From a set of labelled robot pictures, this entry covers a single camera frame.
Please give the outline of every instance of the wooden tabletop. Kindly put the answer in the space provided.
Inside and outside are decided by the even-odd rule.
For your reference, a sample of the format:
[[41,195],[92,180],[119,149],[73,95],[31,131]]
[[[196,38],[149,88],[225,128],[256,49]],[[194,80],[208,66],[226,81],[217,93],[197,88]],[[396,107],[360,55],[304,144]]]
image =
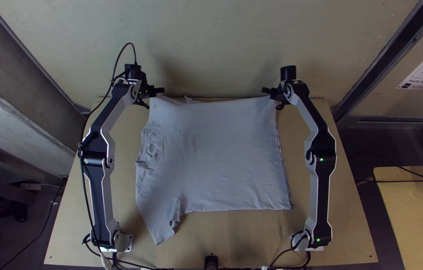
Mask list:
[[[333,240],[324,251],[312,252],[310,265],[377,262],[368,223],[329,105],[324,99],[313,102],[336,138],[337,165],[331,177],[329,205]],[[133,235],[131,252],[119,253],[119,259],[159,268],[201,269],[205,256],[214,253],[220,267],[259,268],[269,265],[278,253],[290,248],[290,234],[302,230],[308,216],[310,189],[304,158],[304,141],[309,129],[294,106],[277,112],[293,209],[193,212],[183,216],[176,234],[159,245],[153,243],[135,201],[135,160],[140,150],[140,130],[148,115],[143,107],[128,107],[111,130],[116,143],[115,167],[111,174],[113,215],[121,231]],[[97,113],[91,116],[89,125],[96,116]],[[100,258],[82,245],[83,237],[89,232],[79,160],[75,158],[45,264],[101,266]],[[289,252],[275,264],[298,266],[304,259],[303,252]]]
[[[405,167],[423,175],[423,166]],[[398,167],[377,167],[377,181],[423,180]],[[423,182],[378,183],[407,270],[423,269]]]

